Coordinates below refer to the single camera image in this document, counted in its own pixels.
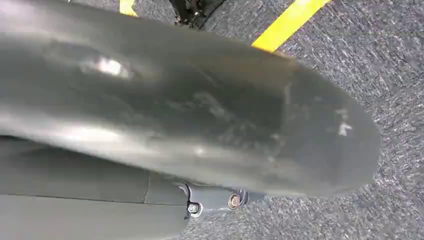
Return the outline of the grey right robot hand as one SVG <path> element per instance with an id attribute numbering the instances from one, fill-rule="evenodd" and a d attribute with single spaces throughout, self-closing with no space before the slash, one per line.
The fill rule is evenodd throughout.
<path id="1" fill-rule="evenodd" d="M 165 240 L 372 181 L 380 133 L 293 58 L 61 0 L 0 3 L 0 237 Z"/>

